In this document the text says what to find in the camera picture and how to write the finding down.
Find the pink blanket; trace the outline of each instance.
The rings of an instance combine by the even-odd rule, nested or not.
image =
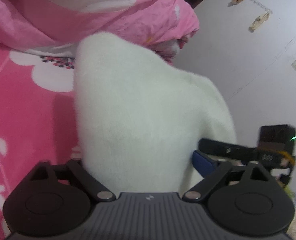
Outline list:
[[[80,157],[73,61],[40,57],[0,44],[0,240],[5,198],[40,160]]]
[[[198,28],[184,0],[0,0],[0,43],[37,55],[74,57],[108,31],[171,59]]]

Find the pink bedsheet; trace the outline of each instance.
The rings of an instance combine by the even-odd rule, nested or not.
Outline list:
[[[79,157],[71,60],[9,51],[0,44],[0,240],[5,198],[42,159]]]
[[[108,31],[171,59],[198,29],[184,0],[0,0],[0,43],[36,55],[74,57]]]

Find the metal screw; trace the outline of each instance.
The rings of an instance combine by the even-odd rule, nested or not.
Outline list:
[[[97,194],[97,197],[100,199],[110,199],[110,198],[112,198],[112,196],[113,196],[113,194],[109,191],[100,191]]]
[[[201,194],[199,192],[196,192],[196,191],[188,191],[185,194],[185,196],[188,199],[199,199],[201,197]]]

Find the white wall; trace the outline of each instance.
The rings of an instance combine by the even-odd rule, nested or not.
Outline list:
[[[258,0],[273,13],[254,33],[248,27],[264,10],[249,0],[229,7],[230,1],[204,0],[195,8],[200,30],[174,65],[215,83],[238,143],[254,147],[262,125],[296,127],[296,0]],[[296,192],[296,170],[291,189]]]

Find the logo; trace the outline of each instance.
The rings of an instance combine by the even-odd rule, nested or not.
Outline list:
[[[261,159],[263,161],[272,161],[273,160],[273,156],[272,155],[264,154]]]
[[[154,198],[155,198],[155,197],[152,196],[152,195],[149,195],[149,197],[146,197],[146,199],[149,200],[149,201],[152,200],[152,199],[154,199]]]

